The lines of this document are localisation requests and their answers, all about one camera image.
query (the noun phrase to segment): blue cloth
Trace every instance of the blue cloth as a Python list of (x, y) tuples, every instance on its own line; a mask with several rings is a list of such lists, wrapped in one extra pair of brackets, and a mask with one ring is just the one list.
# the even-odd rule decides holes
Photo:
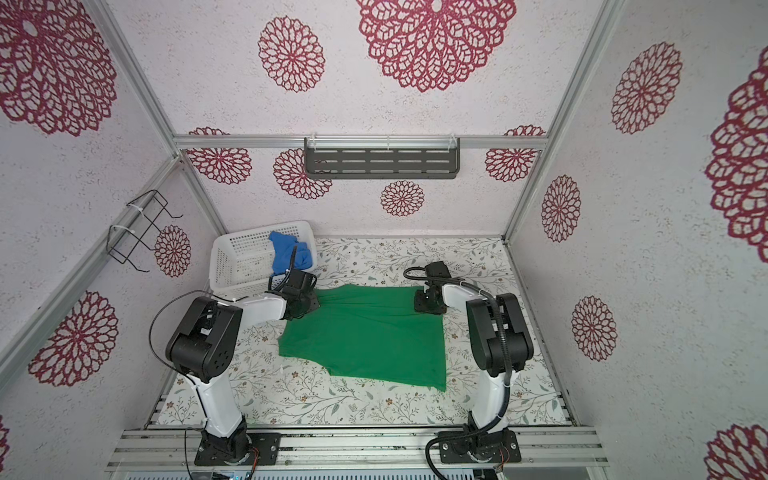
[(299, 242), (293, 235), (283, 235), (279, 232), (270, 233), (270, 240), (275, 249), (275, 261), (272, 262), (272, 271), (275, 275), (285, 273), (290, 268), (290, 254), (293, 252), (293, 246), (297, 243), (296, 259), (293, 266), (299, 270), (312, 268), (312, 252), (307, 247), (306, 242)]

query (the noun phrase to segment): metal bar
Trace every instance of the metal bar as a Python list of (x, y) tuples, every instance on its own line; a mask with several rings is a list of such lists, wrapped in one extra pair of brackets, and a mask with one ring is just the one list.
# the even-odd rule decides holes
[[(153, 439), (171, 438), (178, 435), (178, 432), (183, 431), (184, 427), (180, 425), (167, 425), (165, 431), (159, 432), (146, 432), (144, 430), (125, 430), (123, 432), (123, 439), (129, 439), (131, 437), (148, 437)], [(438, 432), (453, 431), (460, 432), (462, 428), (460, 426), (444, 425), (429, 427), (414, 427), (407, 425), (403, 427), (383, 427), (383, 426), (368, 426), (368, 427), (338, 427), (336, 425), (312, 425), (311, 427), (302, 426), (281, 426), (275, 428), (274, 426), (267, 426), (264, 428), (250, 428), (249, 430), (258, 432), (279, 432), (283, 435), (422, 435), (426, 437), (433, 437)], [(538, 427), (517, 427), (513, 426), (512, 430), (516, 435), (579, 435), (580, 438), (583, 435), (597, 435), (594, 427), (574, 427), (574, 426), (549, 426), (542, 425)], [(187, 433), (189, 439), (200, 438), (200, 433), (194, 430), (190, 430)]]
[(208, 196), (208, 192), (205, 190), (203, 182), (197, 174), (197, 168), (190, 162), (186, 151), (181, 151), (181, 163), (183, 165), (184, 179), (187, 181), (187, 186), (192, 190), (192, 196), (200, 211), (203, 212), (203, 215), (208, 219), (208, 223), (210, 223), (219, 237), (228, 234), (230, 231), (224, 225), (224, 220), (219, 215), (219, 210), (217, 210), (214, 201)]
[[(438, 431), (453, 428), (300, 428), (263, 429), (258, 432), (279, 432), (278, 464), (260, 467), (262, 470), (355, 469), (362, 468), (423, 468), (424, 445)], [(510, 468), (530, 467), (601, 467), (607, 466), (605, 452), (593, 428), (588, 427), (521, 427), (513, 429), (518, 436), (522, 463)], [(190, 469), (209, 470), (192, 465), (197, 453), (200, 433), (187, 431), (184, 449), (183, 430), (126, 431), (111, 456), (107, 470), (178, 470), (190, 463)], [(451, 468), (483, 468), (488, 464), (442, 465), (437, 452), (432, 457), (441, 470)], [(248, 465), (222, 467), (219, 470), (240, 471)]]
[[(307, 135), (174, 135), (176, 146), (185, 148), (304, 148)], [(447, 136), (387, 136), (387, 135), (328, 135), (315, 137), (311, 145), (317, 148), (399, 148), (445, 149), (454, 137)], [(507, 135), (462, 135), (462, 148), (533, 148), (547, 146), (547, 137)]]
[(174, 131), (170, 121), (163, 112), (149, 81), (144, 76), (131, 47), (128, 46), (117, 19), (112, 15), (112, 10), (109, 9), (104, 0), (82, 0), (82, 4), (98, 27), (101, 37), (112, 53), (112, 58), (120, 65), (128, 83), (136, 92), (139, 103), (149, 115), (154, 129), (163, 141), (168, 153), (177, 154), (178, 149), (174, 144)]
[(581, 57), (576, 64), (576, 69), (571, 76), (571, 81), (568, 83), (563, 100), (554, 116), (552, 126), (548, 131), (548, 137), (551, 140), (534, 162), (533, 170), (528, 175), (528, 181), (525, 183), (523, 193), (507, 224), (504, 233), (504, 238), (507, 241), (513, 241), (515, 234), (518, 232), (519, 224), (525, 219), (525, 215), (531, 207), (536, 193), (546, 178), (550, 164), (562, 145), (568, 126), (571, 124), (576, 109), (579, 103), (581, 103), (584, 93), (587, 91), (589, 81), (598, 68), (598, 63), (605, 51), (608, 40), (611, 38), (625, 2), (626, 0), (604, 0), (601, 6), (587, 44), (584, 46)]
[[(176, 158), (172, 157), (166, 160), (149, 182), (144, 185), (141, 192), (160, 188), (178, 164)], [(147, 195), (139, 201), (138, 206), (144, 208), (151, 200), (152, 196)], [(120, 215), (111, 222), (111, 225), (128, 227), (139, 215), (141, 212), (136, 208), (125, 207)], [(122, 229), (112, 233), (115, 244), (120, 241), (124, 234), (125, 230)], [(85, 289), (91, 285), (104, 265), (111, 259), (104, 248), (107, 235), (108, 231), (105, 230), (91, 249), (75, 265), (74, 269), (35, 311), (22, 330), (0, 353), (0, 396), (29, 361), (35, 357), (35, 354), (56, 330), (75, 302), (80, 299)]]
[(560, 392), (562, 401), (565, 404), (565, 410), (570, 415), (571, 421), (575, 425), (580, 425), (581, 422), (579, 422), (578, 415), (573, 409), (574, 404), (571, 401), (571, 394), (568, 392), (568, 390), (566, 390), (565, 387), (563, 387), (562, 383), (560, 382), (558, 371), (554, 367), (554, 362), (552, 362), (552, 356), (549, 354), (547, 343), (544, 340), (544, 335), (541, 333), (541, 327), (538, 325), (536, 314), (533, 311), (533, 305), (531, 304), (531, 300), (528, 298), (528, 290), (525, 288), (525, 282), (523, 281), (523, 277), (520, 275), (520, 270), (515, 263), (515, 258), (512, 256), (511, 244), (508, 241), (505, 241), (504, 243), (504, 250), (507, 252), (507, 257), (509, 258), (509, 264), (512, 267), (512, 272), (515, 275), (515, 279), (518, 281), (518, 291), (520, 292), (520, 297), (523, 305), (525, 306), (525, 310), (528, 312), (528, 321), (531, 323), (531, 326), (534, 329), (536, 340), (538, 340), (538, 347), (541, 351), (541, 357), (544, 359), (544, 364), (547, 366), (547, 370), (549, 371), (549, 376), (552, 379), (552, 385), (556, 391)]
[[(157, 135), (163, 142), (165, 149), (171, 155), (178, 155), (179, 149), (174, 142), (174, 129), (168, 119), (168, 116), (163, 111), (160, 101), (157, 99), (152, 87), (141, 70), (136, 56), (131, 50), (125, 35), (123, 35), (120, 25), (117, 19), (112, 14), (112, 10), (107, 5), (105, 0), (83, 0), (83, 6), (91, 19), (101, 33), (101, 37), (106, 42), (107, 46), (112, 53), (112, 57), (120, 66), (120, 69), (125, 74), (128, 83), (136, 92), (136, 96), (139, 100), (144, 111), (150, 118), (150, 122), (157, 132)], [(188, 159), (184, 159), (185, 166), (192, 168)], [(214, 202), (208, 196), (208, 193), (203, 188), (203, 184), (197, 177), (195, 172), (184, 172), (184, 178), (187, 180), (187, 184), (192, 190), (192, 194), (195, 197), (197, 206), (202, 210), (203, 215), (208, 219), (212, 228), (219, 234), (225, 235), (229, 233), (224, 226), (221, 216), (218, 214)]]

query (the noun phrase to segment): red wire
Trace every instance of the red wire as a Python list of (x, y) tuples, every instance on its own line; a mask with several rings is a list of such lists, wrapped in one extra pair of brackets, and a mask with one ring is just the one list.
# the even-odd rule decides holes
[(252, 452), (255, 454), (253, 457), (253, 467), (250, 468), (250, 478), (253, 478), (253, 473), (256, 471), (256, 463), (259, 461), (259, 449), (253, 447)]

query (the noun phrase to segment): black wire holder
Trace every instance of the black wire holder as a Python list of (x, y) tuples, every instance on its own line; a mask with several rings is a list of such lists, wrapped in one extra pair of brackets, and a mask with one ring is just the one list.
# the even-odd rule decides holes
[[(151, 195), (152, 195), (152, 198), (150, 198), (150, 199), (149, 199), (149, 201), (147, 202), (147, 205), (146, 205), (146, 206), (144, 206), (144, 207), (139, 207), (139, 206), (136, 204), (136, 202), (138, 202), (139, 200), (141, 200), (141, 199), (145, 198), (145, 197), (146, 197), (147, 195), (149, 195), (149, 194), (151, 194)], [(153, 218), (149, 218), (149, 217), (147, 216), (147, 214), (144, 212), (144, 210), (146, 210), (146, 209), (149, 207), (149, 205), (150, 205), (150, 203), (152, 202), (152, 200), (155, 200), (155, 201), (157, 202), (157, 204), (158, 204), (158, 205), (160, 205), (160, 207), (161, 207), (161, 208), (160, 208), (160, 210), (157, 212), (157, 214), (156, 214), (156, 215), (155, 215)], [(126, 263), (126, 262), (128, 262), (128, 263), (130, 263), (130, 264), (131, 264), (131, 266), (132, 266), (133, 268), (135, 268), (136, 270), (138, 270), (138, 271), (140, 271), (140, 272), (143, 272), (143, 273), (148, 273), (148, 272), (149, 272), (149, 270), (142, 270), (141, 268), (139, 268), (138, 266), (136, 266), (136, 264), (135, 264), (135, 263), (133, 263), (133, 262), (131, 261), (131, 258), (130, 258), (131, 254), (134, 252), (134, 250), (136, 250), (136, 247), (138, 247), (138, 246), (139, 246), (139, 243), (140, 243), (141, 245), (144, 245), (144, 246), (147, 248), (147, 250), (149, 250), (149, 251), (151, 251), (151, 252), (154, 252), (154, 251), (155, 251), (155, 249), (154, 249), (154, 248), (151, 248), (149, 245), (147, 245), (147, 244), (144, 242), (144, 236), (147, 234), (147, 232), (148, 232), (148, 231), (149, 231), (149, 230), (150, 230), (152, 227), (154, 227), (154, 228), (155, 228), (155, 230), (157, 230), (157, 233), (160, 233), (160, 232), (162, 231), (162, 230), (160, 230), (160, 228), (159, 228), (159, 227), (156, 225), (156, 223), (155, 223), (155, 222), (157, 221), (157, 219), (160, 217), (160, 215), (161, 215), (163, 212), (165, 212), (166, 214), (168, 214), (168, 216), (169, 216), (170, 218), (182, 218), (184, 215), (183, 215), (183, 214), (181, 214), (181, 215), (177, 215), (177, 216), (171, 215), (171, 214), (170, 214), (170, 211), (168, 211), (168, 209), (167, 209), (167, 206), (168, 206), (168, 200), (166, 200), (166, 199), (165, 199), (165, 197), (163, 197), (163, 194), (161, 194), (161, 193), (160, 193), (159, 191), (157, 191), (157, 190), (148, 190), (148, 191), (144, 192), (143, 194), (139, 195), (138, 197), (134, 198), (133, 200), (131, 200), (131, 201), (130, 201), (130, 202), (128, 202), (127, 204), (125, 204), (125, 206), (126, 206), (126, 207), (133, 207), (133, 208), (135, 208), (136, 210), (138, 210), (138, 211), (139, 211), (139, 213), (140, 213), (141, 215), (139, 215), (139, 216), (136, 216), (136, 218), (134, 218), (134, 220), (131, 222), (131, 224), (130, 224), (130, 225), (128, 225), (127, 227), (126, 227), (125, 225), (110, 225), (110, 226), (109, 226), (109, 230), (107, 230), (107, 245), (106, 245), (107, 254), (108, 254), (110, 257), (112, 257), (112, 258), (114, 258), (115, 260), (117, 260), (118, 262), (120, 262), (120, 264), (123, 264), (123, 265), (125, 265), (125, 263)], [(149, 220), (149, 225), (147, 225), (147, 228), (145, 228), (145, 229), (144, 229), (144, 232), (142, 232), (142, 233), (141, 233), (141, 235), (137, 236), (137, 235), (136, 235), (136, 232), (135, 232), (135, 230), (132, 230), (132, 229), (131, 229), (131, 226), (132, 226), (132, 225), (133, 225), (133, 224), (136, 222), (136, 220), (138, 220), (140, 217), (144, 217), (144, 218), (146, 218), (147, 220)], [(135, 238), (136, 240), (138, 240), (138, 241), (137, 241), (137, 242), (136, 242), (136, 243), (133, 245), (133, 247), (131, 248), (131, 251), (130, 251), (130, 252), (128, 252), (128, 255), (125, 255), (125, 254), (124, 254), (124, 253), (122, 253), (120, 250), (118, 250), (118, 243), (120, 243), (120, 240), (121, 240), (121, 238), (122, 238), (122, 235), (118, 236), (118, 239), (117, 239), (117, 241), (115, 241), (115, 242), (114, 242), (114, 245), (110, 246), (110, 243), (111, 243), (111, 237), (112, 237), (112, 230), (125, 230), (125, 231), (126, 231), (126, 232), (128, 232), (128, 233), (129, 233), (129, 234), (130, 234), (130, 235), (131, 235), (133, 238)]]

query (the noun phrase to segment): black cable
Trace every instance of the black cable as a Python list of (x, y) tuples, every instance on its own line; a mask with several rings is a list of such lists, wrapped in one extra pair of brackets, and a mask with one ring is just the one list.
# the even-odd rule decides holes
[(283, 274), (284, 275), (283, 279), (280, 281), (280, 283), (277, 284), (277, 286), (275, 288), (272, 288), (272, 278), (276, 274), (273, 273), (272, 275), (270, 275), (270, 281), (266, 285), (266, 291), (267, 292), (273, 293), (273, 292), (275, 292), (277, 290), (280, 290), (281, 288), (283, 288), (283, 285), (285, 285), (285, 282), (288, 281), (288, 277), (290, 276), (290, 273), (293, 271), (293, 265), (296, 262), (296, 249), (298, 247), (299, 247), (298, 244), (293, 246), (293, 251), (291, 251), (291, 253), (290, 253), (290, 264), (288, 266), (288, 270), (286, 270), (286, 272)]
[[(215, 299), (219, 299), (219, 300), (223, 300), (224, 302), (231, 303), (231, 300), (228, 300), (226, 298), (222, 298), (222, 297), (220, 297), (218, 295), (213, 295), (211, 292), (206, 292), (205, 290), (192, 290), (190, 292), (186, 292), (186, 293), (184, 293), (182, 295), (179, 295), (176, 298), (174, 298), (173, 300), (171, 300), (170, 302), (168, 302), (165, 305), (163, 305), (163, 308), (161, 308), (160, 311), (158, 311), (155, 314), (154, 318), (152, 319), (152, 323), (149, 324), (148, 340), (149, 340), (149, 350), (152, 352), (152, 355), (154, 355), (154, 358), (156, 358), (158, 362), (162, 363), (163, 365), (165, 365), (169, 369), (173, 370), (174, 372), (178, 373), (179, 375), (184, 376), (187, 380), (189, 380), (190, 384), (192, 385), (192, 388), (194, 389), (195, 393), (197, 394), (197, 399), (200, 401), (200, 408), (203, 410), (203, 417), (205, 417), (205, 425), (203, 425), (203, 428), (200, 429), (200, 430), (203, 430), (208, 425), (208, 413), (205, 411), (205, 405), (203, 405), (203, 399), (202, 399), (202, 397), (200, 397), (200, 391), (195, 387), (195, 384), (192, 381), (192, 379), (189, 377), (189, 375), (187, 375), (186, 373), (180, 372), (178, 369), (176, 369), (176, 367), (174, 367), (170, 363), (166, 363), (165, 361), (163, 361), (163, 359), (160, 358), (159, 355), (154, 351), (154, 347), (152, 346), (152, 329), (154, 328), (154, 323), (157, 322), (157, 318), (160, 316), (160, 314), (163, 312), (163, 310), (168, 308), (169, 305), (171, 305), (173, 302), (175, 302), (177, 300), (180, 300), (180, 299), (184, 298), (187, 295), (191, 295), (192, 293), (202, 293), (203, 295), (212, 296)], [(185, 430), (184, 431), (184, 442), (187, 441), (186, 438), (187, 438), (187, 431)]]
[(512, 361), (511, 357), (509, 356), (509, 348), (507, 345), (507, 336), (505, 334), (505, 328), (504, 328), (504, 320), (502, 319), (502, 312), (498, 308), (498, 303), (496, 303), (496, 298), (490, 294), (487, 290), (483, 290), (479, 286), (472, 285), (471, 283), (468, 283), (466, 280), (459, 279), (459, 278), (442, 278), (439, 276), (413, 276), (409, 275), (412, 271), (422, 271), (426, 272), (426, 268), (423, 266), (412, 266), (410, 268), (407, 268), (402, 275), (407, 278), (408, 280), (418, 280), (418, 281), (425, 281), (425, 282), (435, 282), (435, 283), (450, 283), (452, 285), (459, 285), (459, 286), (465, 286), (469, 288), (470, 290), (474, 290), (477, 293), (480, 293), (483, 295), (487, 300), (488, 304), (491, 307), (491, 313), (493, 315), (493, 319), (496, 322), (496, 328), (498, 329), (499, 335), (499, 343), (502, 348), (502, 357), (504, 359), (504, 401), (502, 402), (502, 407), (499, 409), (498, 414), (496, 415), (496, 418), (491, 420), (489, 424), (482, 427), (479, 430), (474, 430), (472, 432), (467, 433), (461, 433), (458, 435), (447, 435), (444, 437), (435, 437), (429, 442), (427, 442), (426, 447), (424, 448), (424, 453), (427, 459), (427, 464), (429, 465), (429, 468), (432, 470), (432, 472), (440, 478), (440, 480), (448, 480), (447, 477), (445, 477), (440, 471), (435, 467), (435, 464), (432, 463), (432, 457), (429, 455), (429, 450), (432, 448), (432, 446), (435, 443), (438, 442), (453, 442), (455, 440), (462, 440), (462, 439), (468, 439), (477, 435), (481, 435), (483, 433), (486, 433), (488, 430), (492, 429), (498, 423), (504, 418), (504, 415), (507, 412), (507, 407), (509, 406), (509, 393), (510, 393), (510, 380), (512, 378)]
[(192, 478), (192, 472), (190, 472), (190, 461), (187, 458), (187, 430), (194, 430), (192, 427), (186, 427), (184, 429), (184, 464), (187, 466), (187, 474), (190, 476), (190, 480), (194, 480)]

